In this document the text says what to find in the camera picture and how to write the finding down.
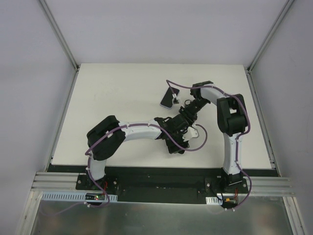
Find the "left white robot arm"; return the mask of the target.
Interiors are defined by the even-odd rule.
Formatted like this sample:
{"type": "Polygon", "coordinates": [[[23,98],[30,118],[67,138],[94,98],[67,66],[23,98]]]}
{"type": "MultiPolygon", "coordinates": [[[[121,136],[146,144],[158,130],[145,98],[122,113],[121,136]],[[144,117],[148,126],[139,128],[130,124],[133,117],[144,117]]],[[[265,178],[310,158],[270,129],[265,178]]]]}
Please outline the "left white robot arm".
{"type": "Polygon", "coordinates": [[[88,171],[97,181],[105,176],[106,160],[114,155],[122,143],[140,139],[164,140],[170,154],[183,154],[189,148],[190,134],[195,125],[183,115],[156,117],[146,122],[122,122],[110,115],[87,133],[88,171]]]}

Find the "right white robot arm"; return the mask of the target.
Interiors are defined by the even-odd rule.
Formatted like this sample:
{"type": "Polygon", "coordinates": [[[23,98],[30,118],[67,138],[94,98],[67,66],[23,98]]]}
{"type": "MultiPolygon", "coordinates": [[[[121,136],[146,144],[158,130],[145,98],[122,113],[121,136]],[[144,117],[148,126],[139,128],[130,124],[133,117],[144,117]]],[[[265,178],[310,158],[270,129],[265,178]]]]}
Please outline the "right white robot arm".
{"type": "Polygon", "coordinates": [[[195,122],[197,113],[206,104],[217,108],[217,124],[224,137],[224,163],[218,189],[223,192],[248,192],[241,167],[242,136],[249,133],[250,121],[247,116],[244,98],[241,94],[228,94],[211,81],[193,84],[190,88],[193,100],[181,106],[179,113],[185,119],[195,122]]]}

